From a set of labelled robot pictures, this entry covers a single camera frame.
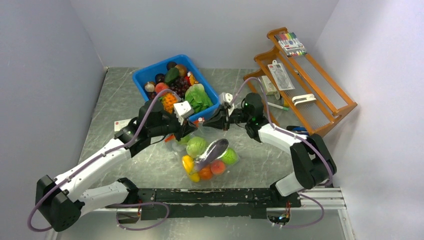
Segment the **green toy cabbage front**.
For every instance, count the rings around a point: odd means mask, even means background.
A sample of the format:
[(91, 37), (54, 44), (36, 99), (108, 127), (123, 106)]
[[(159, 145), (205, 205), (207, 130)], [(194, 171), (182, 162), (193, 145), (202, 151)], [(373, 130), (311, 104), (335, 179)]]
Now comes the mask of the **green toy cabbage front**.
[(200, 156), (207, 147), (208, 142), (204, 138), (194, 136), (187, 142), (186, 152), (190, 157), (196, 158)]

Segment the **purple toy eggplant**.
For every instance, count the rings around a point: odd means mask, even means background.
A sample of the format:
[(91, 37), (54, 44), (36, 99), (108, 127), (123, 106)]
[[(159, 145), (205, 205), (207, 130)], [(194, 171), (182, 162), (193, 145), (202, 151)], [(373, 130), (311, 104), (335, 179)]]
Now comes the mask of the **purple toy eggplant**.
[(222, 157), (228, 147), (229, 141), (226, 138), (213, 141), (200, 156), (194, 159), (194, 170), (199, 172), (212, 161)]

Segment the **clear zip top bag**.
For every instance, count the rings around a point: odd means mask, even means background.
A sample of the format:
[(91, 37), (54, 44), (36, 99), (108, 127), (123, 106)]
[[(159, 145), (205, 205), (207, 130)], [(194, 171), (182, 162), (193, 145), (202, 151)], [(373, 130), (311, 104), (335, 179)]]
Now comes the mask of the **clear zip top bag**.
[(180, 161), (186, 176), (194, 183), (229, 173), (230, 168), (240, 161), (230, 141), (217, 137), (219, 131), (204, 126), (204, 122), (204, 118), (198, 118), (194, 122), (197, 130), (181, 140), (176, 140), (172, 134), (164, 140)]

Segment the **yellow toy mango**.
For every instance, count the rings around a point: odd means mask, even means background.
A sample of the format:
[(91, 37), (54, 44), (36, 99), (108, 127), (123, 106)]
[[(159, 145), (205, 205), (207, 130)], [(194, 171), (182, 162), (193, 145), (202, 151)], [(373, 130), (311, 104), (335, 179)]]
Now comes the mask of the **yellow toy mango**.
[(189, 155), (184, 155), (181, 158), (182, 166), (188, 176), (188, 178), (194, 182), (198, 183), (200, 181), (200, 176), (197, 171), (195, 171), (195, 162), (194, 159)]

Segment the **green toy ball vegetable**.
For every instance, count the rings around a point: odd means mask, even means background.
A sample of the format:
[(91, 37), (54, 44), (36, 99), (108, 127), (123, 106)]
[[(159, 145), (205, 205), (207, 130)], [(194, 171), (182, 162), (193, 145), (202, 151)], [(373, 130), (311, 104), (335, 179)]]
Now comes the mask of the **green toy ball vegetable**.
[(231, 147), (227, 148), (220, 160), (226, 165), (233, 165), (238, 161), (238, 154)]

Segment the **red toy peach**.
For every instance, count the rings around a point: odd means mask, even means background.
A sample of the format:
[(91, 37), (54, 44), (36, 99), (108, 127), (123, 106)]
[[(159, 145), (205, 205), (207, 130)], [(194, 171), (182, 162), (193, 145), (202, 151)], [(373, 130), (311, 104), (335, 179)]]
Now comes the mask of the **red toy peach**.
[(215, 160), (210, 164), (210, 170), (214, 175), (221, 175), (226, 171), (226, 165), (221, 160)]

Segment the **orange toy pumpkin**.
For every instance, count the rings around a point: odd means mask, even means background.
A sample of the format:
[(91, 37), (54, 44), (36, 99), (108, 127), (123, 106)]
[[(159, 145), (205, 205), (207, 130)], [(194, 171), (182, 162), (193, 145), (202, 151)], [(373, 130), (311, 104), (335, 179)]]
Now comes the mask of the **orange toy pumpkin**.
[(207, 165), (206, 167), (202, 168), (199, 172), (198, 175), (200, 177), (201, 180), (210, 180), (214, 174), (211, 171), (211, 166)]

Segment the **orange textured toy fruit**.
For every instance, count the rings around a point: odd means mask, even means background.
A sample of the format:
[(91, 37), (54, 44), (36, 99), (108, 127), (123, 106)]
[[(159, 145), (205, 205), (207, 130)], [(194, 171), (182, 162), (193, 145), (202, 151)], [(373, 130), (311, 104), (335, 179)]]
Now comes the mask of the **orange textured toy fruit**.
[(174, 104), (178, 102), (178, 99), (175, 97), (174, 94), (166, 93), (164, 96), (162, 96), (161, 102), (164, 110), (172, 114), (174, 111)]

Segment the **dark toy grapes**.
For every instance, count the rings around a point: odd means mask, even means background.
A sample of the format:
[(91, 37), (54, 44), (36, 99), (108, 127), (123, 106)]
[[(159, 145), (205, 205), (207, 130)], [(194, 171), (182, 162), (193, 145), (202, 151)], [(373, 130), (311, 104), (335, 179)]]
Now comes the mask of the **dark toy grapes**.
[(169, 88), (174, 91), (180, 98), (184, 99), (186, 91), (190, 87), (189, 82), (184, 77), (176, 78)]

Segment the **pink toy peach in bin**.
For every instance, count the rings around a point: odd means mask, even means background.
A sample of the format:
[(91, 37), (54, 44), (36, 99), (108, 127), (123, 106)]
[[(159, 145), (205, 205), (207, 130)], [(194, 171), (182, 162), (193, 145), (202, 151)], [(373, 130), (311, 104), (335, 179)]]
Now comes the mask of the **pink toy peach in bin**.
[(169, 89), (169, 86), (166, 83), (164, 83), (164, 82), (159, 82), (155, 86), (155, 92), (157, 94), (159, 94), (161, 91), (163, 91), (165, 89)]

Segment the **white toy garlic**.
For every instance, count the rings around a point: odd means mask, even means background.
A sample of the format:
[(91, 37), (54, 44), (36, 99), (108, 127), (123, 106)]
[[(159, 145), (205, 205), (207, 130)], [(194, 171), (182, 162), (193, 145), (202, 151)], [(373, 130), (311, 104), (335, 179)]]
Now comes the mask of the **white toy garlic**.
[(144, 90), (147, 93), (154, 93), (156, 88), (156, 84), (152, 81), (148, 81), (144, 84)]

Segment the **dark green toy avocado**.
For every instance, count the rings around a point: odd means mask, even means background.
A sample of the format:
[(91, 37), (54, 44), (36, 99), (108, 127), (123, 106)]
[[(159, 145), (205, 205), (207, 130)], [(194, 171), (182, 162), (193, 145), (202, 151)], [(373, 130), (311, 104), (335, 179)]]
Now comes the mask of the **dark green toy avocado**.
[(180, 71), (176, 67), (170, 68), (164, 76), (164, 83), (169, 85), (180, 77)]

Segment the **blue plastic bin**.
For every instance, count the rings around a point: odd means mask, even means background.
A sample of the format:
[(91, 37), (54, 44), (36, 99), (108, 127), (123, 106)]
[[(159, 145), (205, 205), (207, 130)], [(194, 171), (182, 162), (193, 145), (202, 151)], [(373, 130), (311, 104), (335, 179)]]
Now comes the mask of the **blue plastic bin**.
[(134, 84), (137, 86), (142, 98), (145, 102), (149, 100), (148, 95), (145, 91), (144, 85), (147, 82), (151, 82), (155, 80), (155, 76), (157, 74), (165, 74), (167, 72), (167, 63), (175, 62), (177, 64), (182, 64), (187, 69), (193, 73), (195, 79), (203, 85), (204, 90), (208, 97), (210, 98), (213, 105), (199, 113), (193, 114), (189, 117), (191, 122), (195, 122), (198, 118), (209, 119), (213, 116), (213, 113), (220, 105), (219, 94), (213, 89), (213, 87), (209, 84), (209, 82), (205, 79), (205, 77), (201, 74), (200, 70), (193, 63), (193, 61), (184, 54), (175, 55), (173, 57), (167, 58), (165, 60), (159, 61), (150, 66), (144, 67), (140, 70), (137, 70), (132, 75), (132, 80)]

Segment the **white stapler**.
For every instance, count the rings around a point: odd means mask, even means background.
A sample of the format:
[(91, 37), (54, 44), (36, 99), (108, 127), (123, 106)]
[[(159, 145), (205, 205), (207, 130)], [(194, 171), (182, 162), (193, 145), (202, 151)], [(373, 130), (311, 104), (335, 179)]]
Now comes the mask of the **white stapler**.
[(291, 99), (294, 106), (301, 106), (305, 104), (314, 103), (316, 100), (317, 99), (313, 93), (297, 95)]

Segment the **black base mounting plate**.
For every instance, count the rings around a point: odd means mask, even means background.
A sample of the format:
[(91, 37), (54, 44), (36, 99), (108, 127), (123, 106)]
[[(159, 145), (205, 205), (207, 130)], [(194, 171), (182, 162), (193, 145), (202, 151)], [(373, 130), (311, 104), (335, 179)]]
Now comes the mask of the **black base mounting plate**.
[(140, 188), (125, 208), (141, 206), (142, 220), (203, 217), (250, 217), (266, 219), (271, 209), (301, 207), (300, 196), (282, 196), (274, 188)]

